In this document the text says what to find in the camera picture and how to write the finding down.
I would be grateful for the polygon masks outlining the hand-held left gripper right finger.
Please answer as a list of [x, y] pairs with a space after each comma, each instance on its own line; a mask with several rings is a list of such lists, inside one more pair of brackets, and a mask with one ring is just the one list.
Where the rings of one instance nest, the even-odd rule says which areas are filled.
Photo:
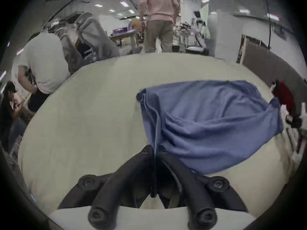
[[241, 197], [222, 176], [194, 174], [179, 159], [166, 151], [157, 153], [157, 160], [171, 172], [179, 189], [179, 205], [189, 211], [189, 229], [212, 229], [218, 221], [216, 208], [247, 213]]

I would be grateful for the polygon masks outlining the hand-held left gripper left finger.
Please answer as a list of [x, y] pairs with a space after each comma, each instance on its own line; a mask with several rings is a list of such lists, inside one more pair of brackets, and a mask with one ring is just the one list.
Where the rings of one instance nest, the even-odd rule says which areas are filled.
[[137, 172], [151, 166], [153, 152], [152, 146], [146, 145], [113, 173], [82, 176], [63, 198], [58, 209], [90, 206], [87, 220], [92, 227], [98, 230], [114, 229], [122, 193]]

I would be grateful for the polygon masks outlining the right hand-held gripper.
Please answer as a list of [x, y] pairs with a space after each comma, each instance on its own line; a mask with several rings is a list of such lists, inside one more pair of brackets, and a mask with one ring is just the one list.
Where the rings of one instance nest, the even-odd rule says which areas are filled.
[[297, 114], [292, 93], [288, 87], [279, 80], [272, 82], [271, 92], [278, 98], [282, 111], [285, 111], [286, 123], [298, 132], [297, 145], [294, 152], [297, 154], [300, 152], [303, 153], [303, 149], [306, 146], [306, 103], [301, 103], [301, 114]]

